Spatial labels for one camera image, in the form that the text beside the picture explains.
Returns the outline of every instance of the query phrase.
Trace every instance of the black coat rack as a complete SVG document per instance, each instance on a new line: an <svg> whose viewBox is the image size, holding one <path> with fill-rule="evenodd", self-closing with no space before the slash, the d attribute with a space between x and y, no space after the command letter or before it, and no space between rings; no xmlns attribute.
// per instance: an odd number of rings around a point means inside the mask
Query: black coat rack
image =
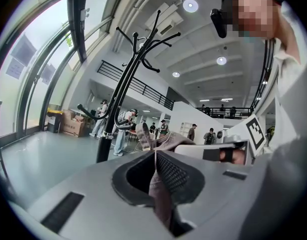
<svg viewBox="0 0 307 240"><path fill-rule="evenodd" d="M108 106L108 110L103 116L97 117L93 116L91 113L89 113L81 104L77 106L77 108L81 111L83 111L88 117L94 119L94 120L100 120L108 116L107 123L104 127L104 131L101 133L101 137L99 140L99 145L98 145L98 151L97 151L97 163L104 162L108 160L108 155L110 151L110 146L111 142L113 139L113 128L114 125L120 129L120 130L129 130L131 128L131 125L124 125L128 122L128 120L124 120L121 122L118 122L118 115L121 109L121 105L124 101L124 98L126 96L127 90L129 88L129 85L136 73L136 70L139 66L140 63L144 65L145 68L155 71L157 73L160 72L159 69L153 68L149 61L145 58L147 53L149 53L153 48L165 44L169 47L172 45L167 43L168 40L171 40L175 37L179 37L181 34L178 32L177 34L174 34L172 36L167 37L164 40L154 40L154 37L156 33L158 32L158 29L156 28L158 18L160 15L161 11L157 11L157 16L154 21L154 25L152 28L152 31L148 37L141 37L138 38L138 33L134 32L132 34L133 41L119 28L117 27L116 30L119 31L131 44L132 46L132 56L128 62L128 64L123 64L122 66L126 66L125 70L123 71L117 87L115 88L112 97L110 99L110 103ZM140 47L139 50L137 50L137 41L139 40L145 40L144 44L142 47Z"/></svg>

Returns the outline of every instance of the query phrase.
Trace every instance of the black metal railing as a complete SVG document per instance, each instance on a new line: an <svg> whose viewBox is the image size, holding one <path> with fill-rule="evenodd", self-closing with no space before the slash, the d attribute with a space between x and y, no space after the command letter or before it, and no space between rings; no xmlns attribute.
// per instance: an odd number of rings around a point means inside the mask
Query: black metal railing
<svg viewBox="0 0 307 240"><path fill-rule="evenodd" d="M123 71L120 68L104 60L102 60L102 63L97 72L117 82L119 81L123 73ZM163 105L167 109L173 110L174 107L173 101L171 101L170 99L168 99L166 96L162 95L155 89L151 88L144 82L138 80L137 78L135 77L132 78L129 88L148 97L149 99L157 102L158 104Z"/></svg>
<svg viewBox="0 0 307 240"><path fill-rule="evenodd" d="M272 70L272 66L273 66L275 43L276 43L275 39L265 41L262 72L261 72L261 77L259 80L257 91L255 93L255 96L250 106L251 111L255 110L268 84L268 79L269 79L269 76Z"/></svg>
<svg viewBox="0 0 307 240"><path fill-rule="evenodd" d="M250 107L196 107L196 109L212 118L246 119L252 114Z"/></svg>

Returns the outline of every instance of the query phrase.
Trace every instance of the white ceiling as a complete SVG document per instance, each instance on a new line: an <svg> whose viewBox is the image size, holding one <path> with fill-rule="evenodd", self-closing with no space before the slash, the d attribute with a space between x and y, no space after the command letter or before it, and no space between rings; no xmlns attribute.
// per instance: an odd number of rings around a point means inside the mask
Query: white ceiling
<svg viewBox="0 0 307 240"><path fill-rule="evenodd" d="M95 81L90 81L90 87L93 92L93 94L98 98L98 99L106 99L108 102L110 101L112 94L114 92L113 89L111 89L108 86L105 86L103 84L100 84ZM139 115L144 115L147 117L157 117L160 118L161 116L161 111L158 109L155 109L154 107L148 106L132 97L125 96L122 107L128 110L131 109L137 109Z"/></svg>
<svg viewBox="0 0 307 240"><path fill-rule="evenodd" d="M162 3L169 6L178 0L149 0L136 17L127 35L138 32L147 36L145 22ZM208 106L220 106L222 98L233 98L227 107L250 106L255 96L264 58L264 43L260 39L246 42L238 33L228 28L227 37L218 37L212 24L210 12L220 9L221 0L196 0L199 9L186 12L179 5L177 13L183 22L171 29L163 38L181 32L181 36L170 41L172 47L160 45L148 54L147 59L160 66L162 76L171 86L177 86L179 93L185 93L199 106L199 100L210 99ZM131 53L131 46L124 41L121 49ZM226 65L218 65L219 56L227 58ZM179 72L180 77L172 77Z"/></svg>

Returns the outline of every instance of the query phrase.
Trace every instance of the fluorescent light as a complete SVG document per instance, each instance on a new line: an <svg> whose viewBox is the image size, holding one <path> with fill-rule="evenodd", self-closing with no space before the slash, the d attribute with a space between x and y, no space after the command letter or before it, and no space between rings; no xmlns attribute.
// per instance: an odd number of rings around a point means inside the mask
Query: fluorescent light
<svg viewBox="0 0 307 240"><path fill-rule="evenodd" d="M183 1L182 6L188 13L194 13L199 8L198 3L195 0L185 0Z"/></svg>
<svg viewBox="0 0 307 240"><path fill-rule="evenodd" d="M178 78L178 77L180 77L180 74L179 74L179 72L173 72L172 73L172 75L175 77L175 78Z"/></svg>
<svg viewBox="0 0 307 240"><path fill-rule="evenodd" d="M221 57L217 58L217 64L218 64L218 65L223 66L223 65L225 65L226 63L227 63L227 59L226 59L225 57L221 56Z"/></svg>

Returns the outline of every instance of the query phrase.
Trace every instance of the person in white shirt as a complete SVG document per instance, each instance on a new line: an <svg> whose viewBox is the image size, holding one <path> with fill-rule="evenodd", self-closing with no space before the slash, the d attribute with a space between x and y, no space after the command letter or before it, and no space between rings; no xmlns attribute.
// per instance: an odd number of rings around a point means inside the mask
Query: person in white shirt
<svg viewBox="0 0 307 240"><path fill-rule="evenodd" d="M102 117L107 112L107 109L108 109L106 99L104 99L101 104L102 104L102 107L97 108L97 113L99 117ZM100 135L102 133L102 130L104 128L104 124L106 123L106 121L107 120L105 118L97 120L94 128L92 129L92 132L89 133L89 135L92 137L95 137L97 134L97 138L100 138Z"/></svg>
<svg viewBox="0 0 307 240"><path fill-rule="evenodd" d="M132 125L132 116L136 116L138 113L137 109L131 109L130 111L124 111L121 112L118 116L118 122L124 121L124 120L128 120L128 122L126 125ZM115 145L114 145L114 149L113 149L113 155L114 156L118 156L118 157L122 157L123 154L123 148L124 148L124 144L125 144L125 137L126 137L126 130L118 130L118 134L117 134L117 139L115 141Z"/></svg>
<svg viewBox="0 0 307 240"><path fill-rule="evenodd" d="M269 145L274 151L301 134L301 131L296 132L295 124L290 119L294 113L290 109L291 103L296 101L287 100L285 94L307 69L307 33L286 2L280 5L276 0L222 0L222 8L225 8L223 15L226 21L232 20L228 24L232 24L233 29L238 29L240 33L281 41L280 50L274 55L278 64L275 134Z"/></svg>

